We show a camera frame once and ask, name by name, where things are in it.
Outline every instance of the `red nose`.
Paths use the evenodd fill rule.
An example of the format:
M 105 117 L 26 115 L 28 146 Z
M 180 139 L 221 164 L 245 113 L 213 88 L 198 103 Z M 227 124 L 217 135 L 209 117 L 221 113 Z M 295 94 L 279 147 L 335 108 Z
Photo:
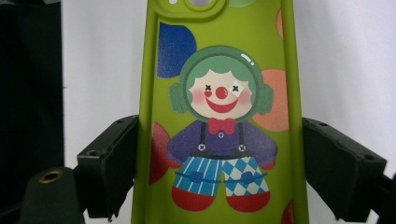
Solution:
M 226 88 L 224 88 L 224 87 L 218 87 L 218 88 L 216 89 L 216 96 L 217 96 L 219 99 L 222 100 L 222 99 L 226 98 L 227 95 L 228 95 L 228 91 L 227 91 Z

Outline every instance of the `red smile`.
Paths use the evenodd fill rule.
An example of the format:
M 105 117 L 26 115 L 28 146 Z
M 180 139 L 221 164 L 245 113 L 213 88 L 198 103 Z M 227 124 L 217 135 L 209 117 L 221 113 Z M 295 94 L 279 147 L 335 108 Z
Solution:
M 224 114 L 224 113 L 230 112 L 236 106 L 238 99 L 236 99 L 234 102 L 227 104 L 227 105 L 215 104 L 215 103 L 209 101 L 209 99 L 207 99 L 207 98 L 206 98 L 206 102 L 212 110 L 214 110 L 218 113 Z

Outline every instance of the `red bow tie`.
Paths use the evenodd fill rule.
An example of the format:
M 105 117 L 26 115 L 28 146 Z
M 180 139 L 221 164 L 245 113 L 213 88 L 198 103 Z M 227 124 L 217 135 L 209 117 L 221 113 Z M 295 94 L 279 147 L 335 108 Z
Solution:
M 207 121 L 207 125 L 209 127 L 209 132 L 211 134 L 218 133 L 220 130 L 223 130 L 227 134 L 232 134 L 234 131 L 233 126 L 235 125 L 235 120 L 233 119 L 209 119 Z

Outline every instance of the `clown illustration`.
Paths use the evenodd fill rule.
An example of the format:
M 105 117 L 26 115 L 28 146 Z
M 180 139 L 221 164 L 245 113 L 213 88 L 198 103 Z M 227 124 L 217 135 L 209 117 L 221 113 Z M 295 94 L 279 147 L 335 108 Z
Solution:
M 259 66 L 239 49 L 201 49 L 185 62 L 169 95 L 174 111 L 197 119 L 167 144 L 167 156 L 181 165 L 174 202 L 202 211 L 225 189 L 236 211 L 264 208 L 270 201 L 265 176 L 276 163 L 277 146 L 249 122 L 268 113 L 274 100 Z

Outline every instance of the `green phone case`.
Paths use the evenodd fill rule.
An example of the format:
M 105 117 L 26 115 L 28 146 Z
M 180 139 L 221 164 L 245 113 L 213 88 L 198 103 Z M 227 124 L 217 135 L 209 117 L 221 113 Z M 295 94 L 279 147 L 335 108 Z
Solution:
M 133 223 L 308 223 L 291 0 L 148 0 Z

